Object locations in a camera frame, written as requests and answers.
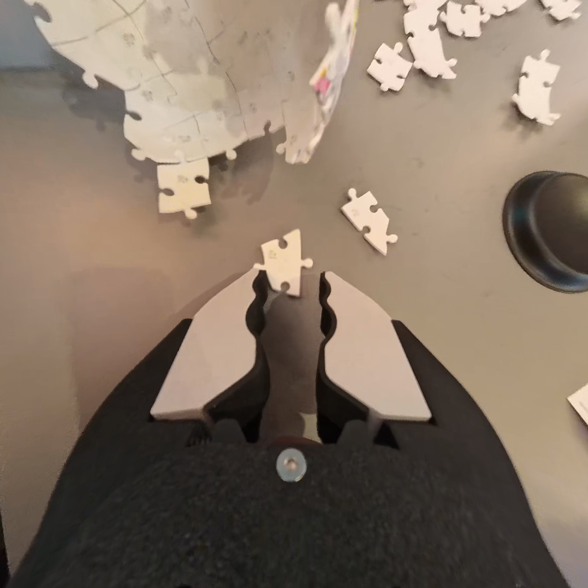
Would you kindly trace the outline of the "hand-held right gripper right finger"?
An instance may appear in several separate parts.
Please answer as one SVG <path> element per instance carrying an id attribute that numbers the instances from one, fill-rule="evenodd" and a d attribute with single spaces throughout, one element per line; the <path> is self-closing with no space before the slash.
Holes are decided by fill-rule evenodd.
<path id="1" fill-rule="evenodd" d="M 432 413 L 394 328 L 374 300 L 332 271 L 320 276 L 324 340 L 318 413 L 329 420 L 429 420 Z"/>

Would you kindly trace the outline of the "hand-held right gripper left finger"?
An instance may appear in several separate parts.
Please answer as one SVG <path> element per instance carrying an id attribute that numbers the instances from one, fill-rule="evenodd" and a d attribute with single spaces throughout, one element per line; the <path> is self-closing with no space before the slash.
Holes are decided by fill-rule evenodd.
<path id="1" fill-rule="evenodd" d="M 267 375 L 259 337 L 265 326 L 266 273 L 250 270 L 194 315 L 152 407 L 155 420 L 251 420 L 254 403 L 237 408 L 237 384 Z"/>

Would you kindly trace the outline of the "single white puzzle piece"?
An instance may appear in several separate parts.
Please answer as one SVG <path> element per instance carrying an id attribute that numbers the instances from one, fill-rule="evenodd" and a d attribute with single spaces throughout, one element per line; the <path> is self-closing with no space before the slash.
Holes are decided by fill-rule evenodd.
<path id="1" fill-rule="evenodd" d="M 270 287 L 276 292 L 282 291 L 283 283 L 288 284 L 286 293 L 298 298 L 302 268 L 313 267 L 311 258 L 302 258 L 302 237 L 300 229 L 294 229 L 283 236 L 285 248 L 280 247 L 280 240 L 273 239 L 261 245 L 263 263 L 255 263 L 255 270 L 265 271 Z"/>

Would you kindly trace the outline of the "partly built colourful puzzle ball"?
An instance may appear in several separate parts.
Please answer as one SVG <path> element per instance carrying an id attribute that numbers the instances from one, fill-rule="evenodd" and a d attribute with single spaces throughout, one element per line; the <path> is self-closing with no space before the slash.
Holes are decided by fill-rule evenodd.
<path id="1" fill-rule="evenodd" d="M 91 88 L 123 91 L 123 134 L 157 164 L 160 213 L 210 204 L 210 159 L 284 129 L 306 164 L 339 100 L 359 1 L 26 1 Z"/>

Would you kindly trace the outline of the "black round puzzle stand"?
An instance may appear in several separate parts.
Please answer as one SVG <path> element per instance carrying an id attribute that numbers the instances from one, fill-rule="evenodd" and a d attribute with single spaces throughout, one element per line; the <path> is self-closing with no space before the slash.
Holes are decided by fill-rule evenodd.
<path id="1" fill-rule="evenodd" d="M 511 254 L 537 283 L 562 293 L 587 291 L 586 176 L 524 176 L 504 200 L 502 224 Z"/>

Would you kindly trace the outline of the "group of white puzzle pieces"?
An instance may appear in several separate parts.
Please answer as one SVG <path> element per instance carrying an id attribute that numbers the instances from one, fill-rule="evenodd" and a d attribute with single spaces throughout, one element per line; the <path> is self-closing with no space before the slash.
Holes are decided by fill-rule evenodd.
<path id="1" fill-rule="evenodd" d="M 382 43 L 345 86 L 337 128 L 352 189 L 341 212 L 380 255 L 388 212 L 440 205 L 453 221 L 550 164 L 587 170 L 587 13 L 580 1 L 405 1 L 405 40 Z"/>

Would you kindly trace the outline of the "printed sticker sheet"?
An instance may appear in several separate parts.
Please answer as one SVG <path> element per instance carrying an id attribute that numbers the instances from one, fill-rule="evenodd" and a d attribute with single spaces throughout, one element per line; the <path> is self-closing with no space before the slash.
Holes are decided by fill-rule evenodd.
<path id="1" fill-rule="evenodd" d="M 587 393 L 588 385 L 585 384 L 579 390 L 570 394 L 567 397 L 567 400 L 570 403 L 571 407 L 575 410 L 579 418 L 581 418 L 581 420 L 585 423 L 586 426 L 588 424 Z"/>

